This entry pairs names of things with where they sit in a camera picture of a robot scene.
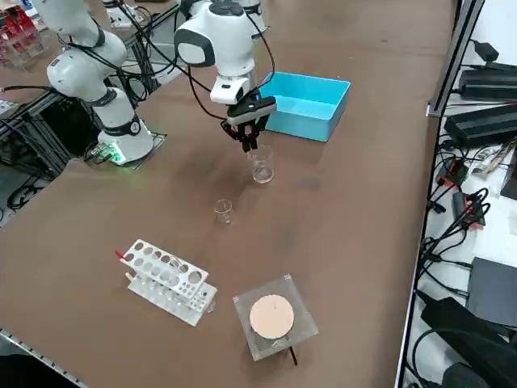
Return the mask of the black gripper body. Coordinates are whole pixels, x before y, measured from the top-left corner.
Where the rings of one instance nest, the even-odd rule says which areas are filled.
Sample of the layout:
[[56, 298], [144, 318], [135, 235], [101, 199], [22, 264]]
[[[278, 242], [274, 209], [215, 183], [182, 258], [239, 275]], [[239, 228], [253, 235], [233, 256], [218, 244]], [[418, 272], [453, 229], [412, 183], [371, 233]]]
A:
[[263, 116], [269, 116], [276, 111], [276, 108], [276, 98], [274, 96], [247, 95], [236, 105], [229, 106], [226, 122], [230, 125], [244, 124]]

